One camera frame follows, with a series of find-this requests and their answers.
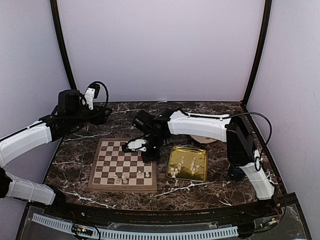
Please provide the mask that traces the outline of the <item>gold metal tray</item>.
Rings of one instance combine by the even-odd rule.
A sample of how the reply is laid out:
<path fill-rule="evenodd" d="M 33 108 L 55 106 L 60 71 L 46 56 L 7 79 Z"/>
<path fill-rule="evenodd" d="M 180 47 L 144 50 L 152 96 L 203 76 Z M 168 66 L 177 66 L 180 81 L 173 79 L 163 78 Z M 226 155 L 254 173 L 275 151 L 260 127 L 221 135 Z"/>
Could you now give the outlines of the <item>gold metal tray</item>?
<path fill-rule="evenodd" d="M 208 154 L 204 149 L 174 146 L 169 154 L 166 176 L 203 183 L 208 175 Z"/>

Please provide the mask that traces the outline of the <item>wooden chess board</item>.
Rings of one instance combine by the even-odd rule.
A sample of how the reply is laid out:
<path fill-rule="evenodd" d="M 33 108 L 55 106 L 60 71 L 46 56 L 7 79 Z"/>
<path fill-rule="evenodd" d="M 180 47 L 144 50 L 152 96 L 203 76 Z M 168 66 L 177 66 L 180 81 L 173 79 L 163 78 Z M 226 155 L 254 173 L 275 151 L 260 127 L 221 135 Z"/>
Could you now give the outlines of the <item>wooden chess board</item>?
<path fill-rule="evenodd" d="M 126 138 L 101 138 L 98 142 L 89 178 L 88 188 L 92 191 L 116 193 L 155 193 L 157 191 L 157 163 L 144 163 L 141 152 L 123 152 Z M 121 180 L 114 183 L 114 176 Z M 122 175 L 128 183 L 122 184 Z"/>

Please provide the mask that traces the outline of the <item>white chess king piece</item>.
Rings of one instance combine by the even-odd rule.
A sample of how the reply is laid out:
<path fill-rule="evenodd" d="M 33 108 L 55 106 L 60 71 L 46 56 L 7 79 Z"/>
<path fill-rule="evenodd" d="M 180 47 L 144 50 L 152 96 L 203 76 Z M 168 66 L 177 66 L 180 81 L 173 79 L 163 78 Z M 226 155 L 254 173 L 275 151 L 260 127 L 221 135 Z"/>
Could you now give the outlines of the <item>white chess king piece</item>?
<path fill-rule="evenodd" d="M 121 179 L 122 179 L 122 184 L 123 185 L 126 185 L 128 183 L 128 179 L 127 179 L 127 177 L 125 175 L 122 175 Z"/>

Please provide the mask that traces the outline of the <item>white chess queen piece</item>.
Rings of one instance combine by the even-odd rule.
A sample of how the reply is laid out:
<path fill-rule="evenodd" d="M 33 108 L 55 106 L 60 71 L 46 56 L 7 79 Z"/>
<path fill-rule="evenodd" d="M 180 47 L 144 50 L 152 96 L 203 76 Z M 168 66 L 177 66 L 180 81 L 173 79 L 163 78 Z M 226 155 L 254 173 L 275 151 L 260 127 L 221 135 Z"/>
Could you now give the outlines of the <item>white chess queen piece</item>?
<path fill-rule="evenodd" d="M 118 184 L 121 183 L 121 180 L 119 179 L 119 177 L 118 177 L 117 175 L 115 175 L 113 178 L 114 178 L 114 183 L 115 183 L 116 185 L 118 185 Z"/>

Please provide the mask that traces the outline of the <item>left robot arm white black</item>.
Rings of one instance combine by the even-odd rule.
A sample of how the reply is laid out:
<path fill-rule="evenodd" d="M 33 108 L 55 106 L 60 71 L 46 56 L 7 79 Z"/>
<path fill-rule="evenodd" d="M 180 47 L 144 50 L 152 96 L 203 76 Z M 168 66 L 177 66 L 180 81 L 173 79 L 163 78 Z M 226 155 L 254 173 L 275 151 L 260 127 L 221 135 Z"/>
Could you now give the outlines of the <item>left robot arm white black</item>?
<path fill-rule="evenodd" d="M 0 196 L 50 206 L 60 218 L 67 218 L 70 206 L 57 188 L 17 177 L 5 167 L 19 156 L 50 142 L 71 135 L 84 125 L 103 125 L 112 113 L 106 104 L 94 106 L 96 90 L 87 88 L 85 94 L 79 90 L 64 90 L 58 95 L 58 104 L 51 114 L 41 117 L 33 124 L 0 140 Z"/>

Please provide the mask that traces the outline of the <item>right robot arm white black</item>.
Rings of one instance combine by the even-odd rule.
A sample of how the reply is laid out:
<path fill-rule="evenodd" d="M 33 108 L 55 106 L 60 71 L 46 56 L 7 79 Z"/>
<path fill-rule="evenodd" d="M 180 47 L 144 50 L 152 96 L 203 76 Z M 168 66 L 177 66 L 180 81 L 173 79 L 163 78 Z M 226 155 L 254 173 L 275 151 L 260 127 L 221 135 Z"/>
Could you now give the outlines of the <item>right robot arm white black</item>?
<path fill-rule="evenodd" d="M 141 110 L 132 124 L 144 134 L 130 140 L 124 149 L 141 151 L 145 162 L 158 161 L 160 148 L 172 135 L 205 137 L 226 143 L 228 161 L 245 173 L 260 200 L 255 205 L 255 213 L 266 217 L 274 210 L 275 203 L 271 198 L 275 193 L 275 184 L 263 169 L 262 152 L 254 142 L 244 113 L 207 115 L 167 108 L 158 115 L 151 115 Z"/>

